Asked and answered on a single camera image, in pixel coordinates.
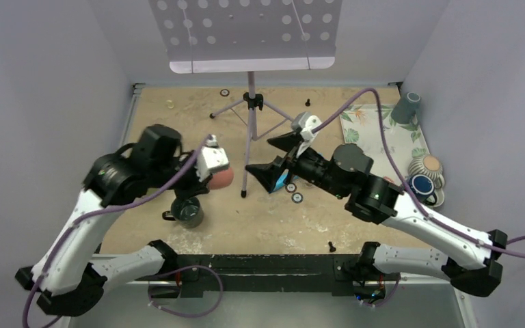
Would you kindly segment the plain pink mug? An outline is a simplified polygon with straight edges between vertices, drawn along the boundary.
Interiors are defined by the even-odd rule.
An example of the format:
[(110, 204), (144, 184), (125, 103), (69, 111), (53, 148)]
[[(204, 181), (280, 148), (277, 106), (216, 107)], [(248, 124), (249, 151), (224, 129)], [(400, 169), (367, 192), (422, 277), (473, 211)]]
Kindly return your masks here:
[(234, 180), (234, 171), (231, 167), (224, 171), (217, 172), (213, 175), (212, 179), (208, 183), (210, 190), (217, 190), (229, 187)]

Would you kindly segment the dark grey mug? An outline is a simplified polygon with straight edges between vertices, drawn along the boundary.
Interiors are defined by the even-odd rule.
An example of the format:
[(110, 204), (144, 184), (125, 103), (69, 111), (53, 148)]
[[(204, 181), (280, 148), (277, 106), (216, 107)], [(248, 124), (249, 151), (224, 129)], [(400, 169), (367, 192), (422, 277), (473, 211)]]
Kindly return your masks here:
[(170, 210), (162, 213), (162, 219), (178, 222), (183, 228), (192, 229), (198, 227), (204, 220), (204, 211), (197, 197), (186, 200), (176, 198)]

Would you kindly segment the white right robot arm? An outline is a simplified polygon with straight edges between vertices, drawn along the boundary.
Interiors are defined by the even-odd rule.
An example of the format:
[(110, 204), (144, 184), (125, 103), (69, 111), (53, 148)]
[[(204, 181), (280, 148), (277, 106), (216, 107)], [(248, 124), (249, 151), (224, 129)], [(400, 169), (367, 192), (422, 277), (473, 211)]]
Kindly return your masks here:
[(357, 282), (385, 275), (414, 273), (448, 281), (476, 297), (488, 297), (500, 285), (498, 262), (507, 235), (500, 230), (478, 231), (424, 207), (400, 186), (371, 173), (373, 160), (355, 144), (339, 145), (330, 159), (312, 148), (298, 150), (300, 137), (287, 133), (269, 143), (284, 151), (267, 164), (249, 164), (250, 173), (272, 191), (287, 172), (338, 199), (355, 218), (402, 231), (426, 243), (424, 248), (399, 248), (367, 242), (360, 255), (338, 268)]

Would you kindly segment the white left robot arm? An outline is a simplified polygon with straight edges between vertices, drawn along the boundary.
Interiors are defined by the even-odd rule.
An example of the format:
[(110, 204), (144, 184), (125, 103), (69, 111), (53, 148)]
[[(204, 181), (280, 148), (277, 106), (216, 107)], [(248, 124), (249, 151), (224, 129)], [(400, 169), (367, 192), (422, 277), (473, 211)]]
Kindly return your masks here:
[(126, 210), (152, 199), (149, 189), (156, 195), (173, 190), (186, 200), (206, 193), (213, 175), (228, 166), (215, 136), (185, 152), (180, 133), (161, 124), (146, 127), (135, 143), (96, 159), (55, 242), (38, 263), (15, 275), (30, 292), (28, 302), (49, 316), (77, 317), (118, 286), (142, 277), (171, 278), (178, 256), (160, 240), (100, 264), (92, 256)]

